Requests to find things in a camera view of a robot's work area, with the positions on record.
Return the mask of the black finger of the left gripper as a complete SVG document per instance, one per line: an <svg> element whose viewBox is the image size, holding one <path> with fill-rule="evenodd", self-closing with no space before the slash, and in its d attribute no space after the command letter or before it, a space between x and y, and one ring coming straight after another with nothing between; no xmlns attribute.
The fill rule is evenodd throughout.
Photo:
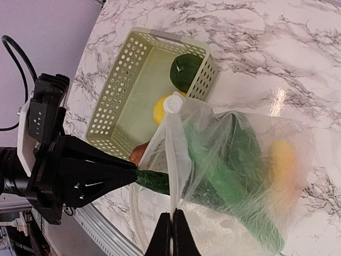
<svg viewBox="0 0 341 256"><path fill-rule="evenodd" d="M117 158L97 162L64 158L60 163L60 180L66 206L79 208L134 183L136 165Z"/></svg>
<svg viewBox="0 0 341 256"><path fill-rule="evenodd" d="M79 160L89 160L95 163L106 164L124 169L136 169L136 165L119 157L109 155L87 142L71 136L61 135L58 137L52 153L57 157L70 157Z"/></svg>

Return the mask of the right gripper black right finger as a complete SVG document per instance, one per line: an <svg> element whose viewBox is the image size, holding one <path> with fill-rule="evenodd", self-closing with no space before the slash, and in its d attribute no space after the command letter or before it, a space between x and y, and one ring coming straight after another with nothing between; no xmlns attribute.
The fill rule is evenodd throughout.
<svg viewBox="0 0 341 256"><path fill-rule="evenodd" d="M188 222L184 212L176 209L172 221L173 233L173 255L176 256L201 256L193 236L191 234Z"/></svg>

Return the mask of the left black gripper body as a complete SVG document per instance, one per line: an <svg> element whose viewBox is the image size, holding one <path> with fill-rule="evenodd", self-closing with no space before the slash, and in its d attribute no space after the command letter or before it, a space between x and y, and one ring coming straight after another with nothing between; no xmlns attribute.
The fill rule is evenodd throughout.
<svg viewBox="0 0 341 256"><path fill-rule="evenodd" d="M64 75L41 74L35 81L28 112L28 134L37 144L33 149L35 163L25 196L33 208L52 225L61 223L63 199L57 179L55 146L62 135L66 109L61 101L70 84Z"/></svg>

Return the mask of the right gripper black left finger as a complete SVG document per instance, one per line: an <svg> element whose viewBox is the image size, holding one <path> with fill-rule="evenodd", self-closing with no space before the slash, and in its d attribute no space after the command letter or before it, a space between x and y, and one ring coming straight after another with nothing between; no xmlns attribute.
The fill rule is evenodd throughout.
<svg viewBox="0 0 341 256"><path fill-rule="evenodd" d="M169 213L162 213L157 222L145 256L171 255L171 217Z"/></svg>

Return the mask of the dark green cucumber toy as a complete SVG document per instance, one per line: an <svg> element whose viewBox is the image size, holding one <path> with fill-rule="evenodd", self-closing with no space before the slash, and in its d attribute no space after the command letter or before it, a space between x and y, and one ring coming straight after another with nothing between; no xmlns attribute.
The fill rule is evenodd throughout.
<svg viewBox="0 0 341 256"><path fill-rule="evenodd" d="M167 114L139 164L137 183L237 218L271 253L284 239L265 210L268 181L255 131L245 114Z"/></svg>

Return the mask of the clear zip top bag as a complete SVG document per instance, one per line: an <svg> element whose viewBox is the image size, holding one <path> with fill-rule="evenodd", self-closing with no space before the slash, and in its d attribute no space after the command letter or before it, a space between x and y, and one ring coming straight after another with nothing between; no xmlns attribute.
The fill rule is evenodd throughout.
<svg viewBox="0 0 341 256"><path fill-rule="evenodd" d="M281 252L315 152L310 129L292 119L214 113L179 93L155 109L161 120L137 184L183 209L205 251L231 244L251 255Z"/></svg>

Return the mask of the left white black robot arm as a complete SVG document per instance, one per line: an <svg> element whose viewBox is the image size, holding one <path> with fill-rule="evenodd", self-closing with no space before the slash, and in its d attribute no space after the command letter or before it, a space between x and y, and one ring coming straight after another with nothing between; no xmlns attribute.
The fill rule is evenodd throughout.
<svg viewBox="0 0 341 256"><path fill-rule="evenodd" d="M137 180L136 166L62 132L70 80L41 74L23 109L16 147L1 148L1 192L24 197L50 224L63 207L83 207Z"/></svg>

